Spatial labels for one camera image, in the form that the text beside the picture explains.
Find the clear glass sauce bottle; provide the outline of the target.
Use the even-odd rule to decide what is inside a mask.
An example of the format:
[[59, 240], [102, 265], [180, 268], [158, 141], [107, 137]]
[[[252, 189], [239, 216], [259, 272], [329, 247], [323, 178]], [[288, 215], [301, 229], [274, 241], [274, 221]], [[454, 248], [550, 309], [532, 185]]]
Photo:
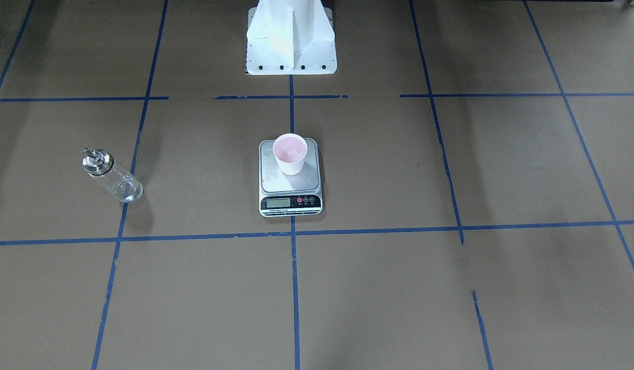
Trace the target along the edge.
[[101, 187], [122, 203], [140, 199], [144, 189], [141, 182], [105, 150], [82, 150], [84, 171]]

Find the silver digital kitchen scale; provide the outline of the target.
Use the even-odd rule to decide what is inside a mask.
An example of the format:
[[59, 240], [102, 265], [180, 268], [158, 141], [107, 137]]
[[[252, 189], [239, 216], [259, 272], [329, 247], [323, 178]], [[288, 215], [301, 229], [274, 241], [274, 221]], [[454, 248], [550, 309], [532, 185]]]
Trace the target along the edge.
[[305, 138], [307, 154], [300, 172], [286, 175], [274, 156], [274, 140], [259, 145], [259, 211], [262, 216], [315, 215], [323, 211], [319, 148]]

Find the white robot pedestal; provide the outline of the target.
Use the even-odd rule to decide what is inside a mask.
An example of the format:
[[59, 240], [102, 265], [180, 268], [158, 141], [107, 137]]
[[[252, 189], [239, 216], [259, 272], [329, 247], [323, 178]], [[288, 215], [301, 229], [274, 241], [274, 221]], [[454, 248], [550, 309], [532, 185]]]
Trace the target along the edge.
[[337, 71], [333, 12], [322, 1], [258, 1], [248, 10], [246, 38], [249, 75]]

